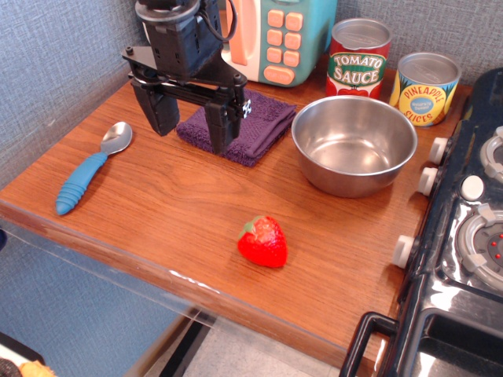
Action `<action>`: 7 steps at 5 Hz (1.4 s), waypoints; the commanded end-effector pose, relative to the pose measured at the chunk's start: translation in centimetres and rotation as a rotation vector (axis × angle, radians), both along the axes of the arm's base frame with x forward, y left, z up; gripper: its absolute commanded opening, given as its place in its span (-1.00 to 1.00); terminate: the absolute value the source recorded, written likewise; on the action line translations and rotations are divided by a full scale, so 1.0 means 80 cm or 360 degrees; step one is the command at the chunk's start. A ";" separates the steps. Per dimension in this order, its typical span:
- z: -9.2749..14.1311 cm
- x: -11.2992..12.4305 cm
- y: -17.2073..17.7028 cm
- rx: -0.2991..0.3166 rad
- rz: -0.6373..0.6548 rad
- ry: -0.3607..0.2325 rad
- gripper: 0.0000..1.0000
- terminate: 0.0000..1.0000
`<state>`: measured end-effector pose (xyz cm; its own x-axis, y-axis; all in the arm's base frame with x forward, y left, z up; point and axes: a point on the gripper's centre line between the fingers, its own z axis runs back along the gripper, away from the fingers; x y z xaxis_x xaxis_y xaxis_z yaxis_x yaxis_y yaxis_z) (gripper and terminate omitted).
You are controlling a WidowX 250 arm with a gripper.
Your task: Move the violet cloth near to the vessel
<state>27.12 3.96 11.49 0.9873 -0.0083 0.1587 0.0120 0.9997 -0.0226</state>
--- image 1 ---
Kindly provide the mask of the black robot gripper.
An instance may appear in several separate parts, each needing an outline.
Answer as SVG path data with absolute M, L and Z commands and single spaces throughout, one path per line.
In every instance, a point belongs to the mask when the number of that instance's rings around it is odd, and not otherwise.
M 175 98 L 164 93 L 169 86 L 179 96 L 203 104 L 214 95 L 223 103 L 204 106 L 212 151 L 226 153 L 239 137 L 240 114 L 248 112 L 244 95 L 247 79 L 222 58 L 223 44 L 233 36 L 237 11 L 227 36 L 216 1 L 137 1 L 134 10 L 142 22 L 149 44 L 128 46 L 122 52 L 130 64 L 134 94 L 152 129 L 161 137 L 178 125 L 180 112 Z

